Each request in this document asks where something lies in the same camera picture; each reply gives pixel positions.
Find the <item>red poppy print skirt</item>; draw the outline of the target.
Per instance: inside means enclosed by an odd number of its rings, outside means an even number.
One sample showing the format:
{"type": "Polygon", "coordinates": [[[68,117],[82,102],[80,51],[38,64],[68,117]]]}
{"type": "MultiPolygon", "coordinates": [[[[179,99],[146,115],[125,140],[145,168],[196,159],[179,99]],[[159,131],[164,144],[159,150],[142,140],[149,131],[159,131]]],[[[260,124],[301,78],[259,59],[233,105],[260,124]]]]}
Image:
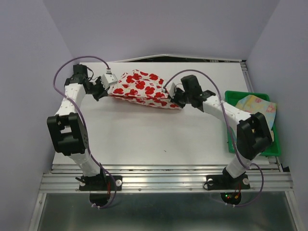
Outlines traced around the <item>red poppy print skirt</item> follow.
{"type": "Polygon", "coordinates": [[[180,109],[163,91],[165,80],[154,73],[140,70],[124,72],[118,82],[111,86],[108,95],[130,103],[161,109],[180,109]]]}

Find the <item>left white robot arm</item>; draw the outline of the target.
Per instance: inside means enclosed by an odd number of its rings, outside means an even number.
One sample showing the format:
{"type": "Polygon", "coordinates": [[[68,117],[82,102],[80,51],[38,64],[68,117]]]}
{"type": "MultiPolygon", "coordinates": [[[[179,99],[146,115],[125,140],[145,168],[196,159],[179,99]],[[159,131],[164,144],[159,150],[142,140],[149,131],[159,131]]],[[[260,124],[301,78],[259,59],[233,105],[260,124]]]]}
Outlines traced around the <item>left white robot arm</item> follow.
{"type": "Polygon", "coordinates": [[[47,118],[47,126],[55,151],[72,159],[84,177],[91,177],[91,185],[101,190],[107,185],[107,177],[89,151],[88,132],[85,119],[80,114],[80,106],[85,95],[92,95],[99,101],[108,96],[108,89],[104,88],[101,77],[92,82],[89,71],[82,64],[73,66],[73,75],[64,84],[60,108],[54,116],[47,118]]]}

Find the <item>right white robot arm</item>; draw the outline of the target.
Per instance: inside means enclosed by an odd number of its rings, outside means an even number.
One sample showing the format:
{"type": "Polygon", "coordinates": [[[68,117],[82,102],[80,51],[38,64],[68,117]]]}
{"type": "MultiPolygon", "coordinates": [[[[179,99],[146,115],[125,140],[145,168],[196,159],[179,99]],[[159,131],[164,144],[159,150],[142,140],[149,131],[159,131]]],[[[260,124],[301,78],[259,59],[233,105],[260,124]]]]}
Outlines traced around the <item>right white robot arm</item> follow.
{"type": "Polygon", "coordinates": [[[181,79],[183,89],[172,83],[164,86],[168,98],[180,108],[190,104],[203,113],[224,121],[227,128],[235,135],[236,157],[226,166],[221,176],[222,184],[232,188],[239,182],[239,176],[244,174],[256,156],[264,152],[271,144],[272,137],[265,116],[240,110],[221,100],[210,90],[203,91],[198,79],[194,75],[181,79]]]}

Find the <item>green plastic tray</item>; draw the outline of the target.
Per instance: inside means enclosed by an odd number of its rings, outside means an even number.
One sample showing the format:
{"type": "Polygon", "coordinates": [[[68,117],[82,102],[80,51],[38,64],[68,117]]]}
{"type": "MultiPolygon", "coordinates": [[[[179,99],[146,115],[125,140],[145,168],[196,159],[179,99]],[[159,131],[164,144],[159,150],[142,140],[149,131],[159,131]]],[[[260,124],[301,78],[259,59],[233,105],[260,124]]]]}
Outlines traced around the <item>green plastic tray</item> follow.
{"type": "MultiPolygon", "coordinates": [[[[269,96],[264,93],[252,93],[252,92],[241,92],[241,91],[231,91],[231,90],[228,90],[225,92],[225,101],[232,106],[236,106],[237,102],[240,99],[243,99],[244,97],[248,95],[255,95],[263,100],[272,102],[269,96]]],[[[280,141],[279,141],[278,132],[276,130],[275,122],[274,122],[272,130],[274,132],[274,141],[271,144],[271,146],[261,154],[262,156],[280,156],[281,155],[280,141]]]]}

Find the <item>pastel floral skirt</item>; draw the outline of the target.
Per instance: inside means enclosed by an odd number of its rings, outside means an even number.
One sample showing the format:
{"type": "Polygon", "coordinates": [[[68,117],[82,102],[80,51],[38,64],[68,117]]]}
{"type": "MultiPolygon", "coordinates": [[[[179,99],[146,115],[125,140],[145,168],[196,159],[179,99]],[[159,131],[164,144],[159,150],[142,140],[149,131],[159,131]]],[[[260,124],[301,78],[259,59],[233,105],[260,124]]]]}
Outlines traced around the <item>pastel floral skirt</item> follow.
{"type": "Polygon", "coordinates": [[[276,103],[263,100],[255,95],[248,95],[240,99],[235,107],[251,114],[257,112],[262,113],[266,118],[272,140],[274,141],[274,132],[272,129],[277,111],[276,103]]]}

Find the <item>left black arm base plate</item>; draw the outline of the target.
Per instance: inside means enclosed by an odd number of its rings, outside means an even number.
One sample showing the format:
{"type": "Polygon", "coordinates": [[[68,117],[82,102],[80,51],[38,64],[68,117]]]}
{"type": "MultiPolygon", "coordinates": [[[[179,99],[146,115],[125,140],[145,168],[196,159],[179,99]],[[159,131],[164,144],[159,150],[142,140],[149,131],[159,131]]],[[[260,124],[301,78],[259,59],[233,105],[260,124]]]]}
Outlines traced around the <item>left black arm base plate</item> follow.
{"type": "Polygon", "coordinates": [[[117,191],[122,190],[123,177],[120,175],[113,176],[116,181],[116,186],[110,176],[104,177],[103,175],[97,175],[94,177],[84,177],[80,178],[75,177],[79,181],[79,190],[80,191],[107,191],[115,189],[117,191]]]}

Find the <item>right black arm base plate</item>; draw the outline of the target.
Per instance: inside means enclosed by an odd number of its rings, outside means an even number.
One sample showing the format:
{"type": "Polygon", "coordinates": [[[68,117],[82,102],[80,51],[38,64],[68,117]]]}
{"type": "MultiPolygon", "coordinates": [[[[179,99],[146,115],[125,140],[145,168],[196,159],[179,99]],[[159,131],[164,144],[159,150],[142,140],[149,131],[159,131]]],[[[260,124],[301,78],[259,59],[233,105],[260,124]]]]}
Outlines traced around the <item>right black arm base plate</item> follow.
{"type": "Polygon", "coordinates": [[[242,174],[237,178],[226,175],[207,175],[203,183],[203,188],[207,191],[211,190],[248,190],[250,183],[248,176],[242,174]]]}

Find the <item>aluminium rail frame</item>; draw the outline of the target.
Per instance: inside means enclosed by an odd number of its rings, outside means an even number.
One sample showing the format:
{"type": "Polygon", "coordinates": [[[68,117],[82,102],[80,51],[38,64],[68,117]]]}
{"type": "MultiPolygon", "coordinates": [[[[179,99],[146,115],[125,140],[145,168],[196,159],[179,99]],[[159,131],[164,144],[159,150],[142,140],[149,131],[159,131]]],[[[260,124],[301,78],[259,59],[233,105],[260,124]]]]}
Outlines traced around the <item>aluminium rail frame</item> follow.
{"type": "MultiPolygon", "coordinates": [[[[172,166],[120,166],[108,165],[112,175],[122,176],[122,193],[201,193],[208,175],[222,173],[222,165],[172,165],[172,166]]],[[[250,191],[257,192],[264,183],[265,192],[292,191],[293,180],[289,172],[283,172],[277,164],[262,166],[262,174],[256,167],[247,171],[250,191]]],[[[77,177],[82,175],[76,165],[53,165],[44,174],[40,193],[79,193],[77,177]]]]}

